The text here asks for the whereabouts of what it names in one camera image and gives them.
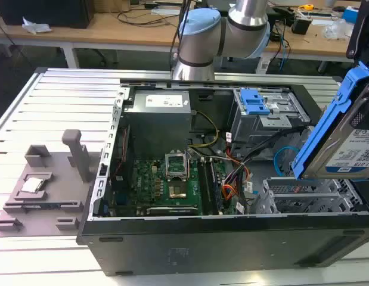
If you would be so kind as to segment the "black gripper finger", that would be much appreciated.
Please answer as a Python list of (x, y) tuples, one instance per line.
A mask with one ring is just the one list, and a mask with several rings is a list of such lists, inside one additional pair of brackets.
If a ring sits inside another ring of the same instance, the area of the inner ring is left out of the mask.
[(369, 84), (365, 86), (355, 100), (354, 116), (350, 122), (353, 129), (369, 129)]

